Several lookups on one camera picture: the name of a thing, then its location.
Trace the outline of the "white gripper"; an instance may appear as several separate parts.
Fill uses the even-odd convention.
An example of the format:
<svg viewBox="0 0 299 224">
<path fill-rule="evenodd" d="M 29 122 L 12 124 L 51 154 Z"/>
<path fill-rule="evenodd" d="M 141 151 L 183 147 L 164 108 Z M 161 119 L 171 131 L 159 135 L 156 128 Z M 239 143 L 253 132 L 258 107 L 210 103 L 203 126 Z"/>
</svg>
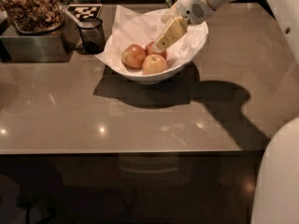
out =
<svg viewBox="0 0 299 224">
<path fill-rule="evenodd" d="M 154 38 L 153 51 L 164 52 L 185 36 L 188 24 L 200 24 L 214 13 L 206 0 L 177 0 L 161 17 L 164 27 Z"/>
</svg>

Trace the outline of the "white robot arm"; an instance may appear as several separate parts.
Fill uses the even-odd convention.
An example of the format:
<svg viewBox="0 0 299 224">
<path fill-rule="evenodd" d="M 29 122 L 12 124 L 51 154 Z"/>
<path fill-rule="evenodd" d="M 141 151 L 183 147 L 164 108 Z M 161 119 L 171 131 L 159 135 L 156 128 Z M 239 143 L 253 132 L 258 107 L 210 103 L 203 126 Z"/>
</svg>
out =
<svg viewBox="0 0 299 224">
<path fill-rule="evenodd" d="M 236 0 L 177 0 L 163 15 L 153 49 L 163 52 L 222 5 Z M 294 59 L 299 62 L 299 0 L 266 0 Z M 271 139 L 260 164 L 250 224 L 299 224 L 299 118 Z"/>
</svg>

